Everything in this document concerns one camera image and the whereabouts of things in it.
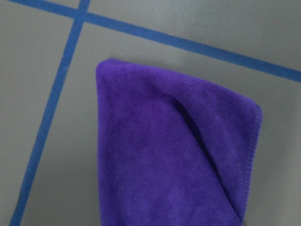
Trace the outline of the purple microfibre towel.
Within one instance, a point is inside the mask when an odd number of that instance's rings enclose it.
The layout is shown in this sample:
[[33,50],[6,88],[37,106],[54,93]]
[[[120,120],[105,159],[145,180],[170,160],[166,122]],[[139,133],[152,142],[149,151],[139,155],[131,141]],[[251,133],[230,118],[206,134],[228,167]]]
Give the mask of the purple microfibre towel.
[[240,226],[261,108],[208,81],[108,59],[96,68],[104,226]]

